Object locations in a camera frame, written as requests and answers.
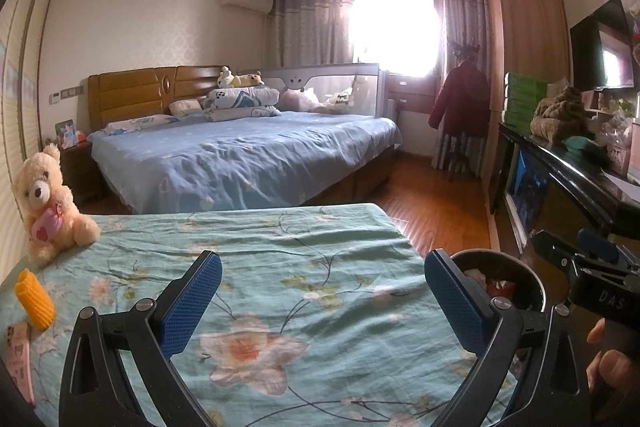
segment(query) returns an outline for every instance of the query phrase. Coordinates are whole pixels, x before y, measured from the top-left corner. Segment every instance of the double bed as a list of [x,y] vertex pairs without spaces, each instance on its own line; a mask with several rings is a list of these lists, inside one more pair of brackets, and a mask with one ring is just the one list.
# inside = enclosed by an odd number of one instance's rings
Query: double bed
[[[223,279],[172,362],[218,427],[430,425],[474,363],[424,279],[423,261],[372,204],[153,216],[96,216],[102,237],[36,276],[56,320],[32,329],[35,412],[58,425],[70,331],[87,305],[106,314],[156,297],[202,250]],[[0,330],[26,319],[0,285]],[[148,420],[162,425],[130,353]],[[514,390],[507,377],[485,425]]]
[[107,124],[163,114],[176,100],[217,87],[220,67],[178,66],[89,77],[92,156],[111,190],[136,214],[276,208],[361,200],[390,172],[398,128],[385,118],[384,74],[376,64],[271,70],[284,90],[370,79],[360,114],[284,112],[275,118],[180,121],[110,136]]

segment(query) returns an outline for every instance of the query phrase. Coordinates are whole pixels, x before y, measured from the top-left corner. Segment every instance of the photo frame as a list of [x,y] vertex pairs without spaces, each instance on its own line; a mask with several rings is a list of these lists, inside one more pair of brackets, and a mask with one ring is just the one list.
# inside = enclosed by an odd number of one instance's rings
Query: photo frame
[[62,150],[78,145],[76,126],[73,120],[65,120],[56,124],[56,143]]

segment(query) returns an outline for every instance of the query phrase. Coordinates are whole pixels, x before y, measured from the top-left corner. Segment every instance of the wooden nightstand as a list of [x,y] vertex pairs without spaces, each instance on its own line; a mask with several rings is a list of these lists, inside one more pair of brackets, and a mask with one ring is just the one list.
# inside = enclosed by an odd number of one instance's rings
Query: wooden nightstand
[[102,176],[91,158],[91,142],[61,151],[60,168],[63,183],[71,188],[76,204],[102,197]]
[[436,100],[436,80],[432,76],[390,74],[386,91],[386,97],[396,100],[399,110],[429,114]]

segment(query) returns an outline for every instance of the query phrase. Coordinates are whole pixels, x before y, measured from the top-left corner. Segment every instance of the teal floral bedsheet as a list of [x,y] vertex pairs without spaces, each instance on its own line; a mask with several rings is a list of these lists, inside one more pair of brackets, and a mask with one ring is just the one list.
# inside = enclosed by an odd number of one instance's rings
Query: teal floral bedsheet
[[[172,360],[218,427],[427,426],[474,362],[426,285],[422,259],[372,204],[96,221],[98,243],[36,272],[56,306],[55,323],[31,343],[46,425],[58,425],[79,310],[130,309],[207,249],[222,258],[222,285]],[[2,330],[26,317],[13,293],[24,265],[0,287]],[[129,353],[124,360],[147,418],[164,425]],[[505,381],[487,425],[513,384]]]

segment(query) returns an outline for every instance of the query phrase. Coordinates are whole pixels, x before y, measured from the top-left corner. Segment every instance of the hand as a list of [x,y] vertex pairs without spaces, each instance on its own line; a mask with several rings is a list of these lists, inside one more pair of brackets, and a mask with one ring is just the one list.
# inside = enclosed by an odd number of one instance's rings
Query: hand
[[[589,344],[599,344],[604,335],[604,319],[600,319],[587,336]],[[628,394],[640,383],[640,367],[629,357],[612,349],[599,352],[587,368],[589,391],[595,387],[596,377],[600,374],[603,380],[621,393]]]

